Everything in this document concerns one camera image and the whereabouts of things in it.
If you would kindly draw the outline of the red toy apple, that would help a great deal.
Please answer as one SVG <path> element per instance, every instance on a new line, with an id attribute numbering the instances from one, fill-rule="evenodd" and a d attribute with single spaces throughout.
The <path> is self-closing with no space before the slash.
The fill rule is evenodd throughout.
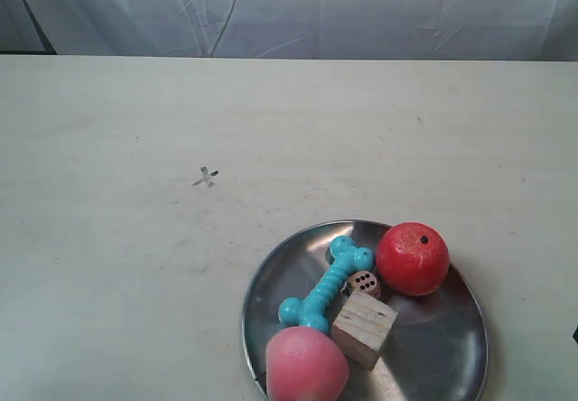
<path id="1" fill-rule="evenodd" d="M 450 254 L 442 236 L 418 222 L 403 222 L 387 230 L 376 251 L 381 279 L 397 292 L 409 296 L 433 293 L 443 283 Z"/>

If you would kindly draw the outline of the teal toy dog bone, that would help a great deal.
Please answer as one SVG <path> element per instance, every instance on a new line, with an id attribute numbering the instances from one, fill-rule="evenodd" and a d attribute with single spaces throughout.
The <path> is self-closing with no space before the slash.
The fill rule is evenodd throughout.
<path id="1" fill-rule="evenodd" d="M 304 326 L 328 335 L 330 325 L 325 311 L 331 301 L 351 275 L 370 271 L 375 265 L 373 252 L 367 247 L 358 247 L 350 237 L 336 237 L 329 252 L 333 261 L 308 295 L 304 299 L 289 297 L 280 304 L 278 317 L 284 327 Z"/>

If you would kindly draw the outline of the wooden cube block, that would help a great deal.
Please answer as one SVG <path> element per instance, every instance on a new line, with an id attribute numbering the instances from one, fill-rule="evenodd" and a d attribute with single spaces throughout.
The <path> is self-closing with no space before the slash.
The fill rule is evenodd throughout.
<path id="1" fill-rule="evenodd" d="M 353 291 L 331 326 L 331 338 L 345 356 L 372 370 L 398 312 L 377 298 Z"/>

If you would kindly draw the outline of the small wooden die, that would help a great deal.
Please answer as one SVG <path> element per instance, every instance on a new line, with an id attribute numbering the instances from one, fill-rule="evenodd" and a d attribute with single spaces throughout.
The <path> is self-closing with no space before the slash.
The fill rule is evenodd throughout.
<path id="1" fill-rule="evenodd" d="M 381 287 L 378 278 L 371 271 L 358 271 L 351 275 L 347 281 L 347 291 L 349 294 L 354 291 L 371 295 L 378 298 L 381 295 Z"/>

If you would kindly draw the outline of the pink toy peach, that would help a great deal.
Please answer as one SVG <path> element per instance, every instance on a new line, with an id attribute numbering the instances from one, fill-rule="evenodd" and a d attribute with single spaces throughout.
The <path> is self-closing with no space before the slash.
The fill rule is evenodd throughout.
<path id="1" fill-rule="evenodd" d="M 340 348 L 315 329 L 286 328 L 266 345 L 266 393 L 271 400 L 336 400 L 349 376 Z"/>

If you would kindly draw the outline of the large round metal plate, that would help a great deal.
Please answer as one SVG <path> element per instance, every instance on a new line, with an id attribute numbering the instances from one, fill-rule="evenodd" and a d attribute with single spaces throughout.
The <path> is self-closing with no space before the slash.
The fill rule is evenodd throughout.
<path id="1" fill-rule="evenodd" d="M 346 219 L 303 229 L 278 244 L 247 288 L 241 337 L 247 367 L 266 393 L 266 344 L 282 329 L 283 299 L 304 297 L 332 261 L 329 246 L 348 236 L 375 250 L 386 224 Z M 344 400 L 478 400 L 487 381 L 489 344 L 480 306 L 455 267 L 432 294 L 408 297 L 387 286 L 381 300 L 398 312 L 374 369 L 350 363 Z"/>

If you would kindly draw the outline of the tape cross marker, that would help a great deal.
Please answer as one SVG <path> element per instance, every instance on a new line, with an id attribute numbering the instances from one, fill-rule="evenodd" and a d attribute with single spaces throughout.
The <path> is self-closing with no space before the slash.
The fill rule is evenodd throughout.
<path id="1" fill-rule="evenodd" d="M 207 166 L 202 166 L 200 168 L 201 177 L 195 181 L 192 186 L 199 186 L 205 184 L 208 188 L 212 188 L 215 185 L 214 178 L 219 174 L 218 170 L 210 170 Z"/>

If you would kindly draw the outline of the white backdrop curtain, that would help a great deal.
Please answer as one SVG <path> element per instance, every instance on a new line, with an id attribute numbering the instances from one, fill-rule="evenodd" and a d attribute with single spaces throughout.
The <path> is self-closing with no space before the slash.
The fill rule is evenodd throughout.
<path id="1" fill-rule="evenodd" d="M 577 0 L 1 0 L 3 51 L 197 58 L 577 57 Z"/>

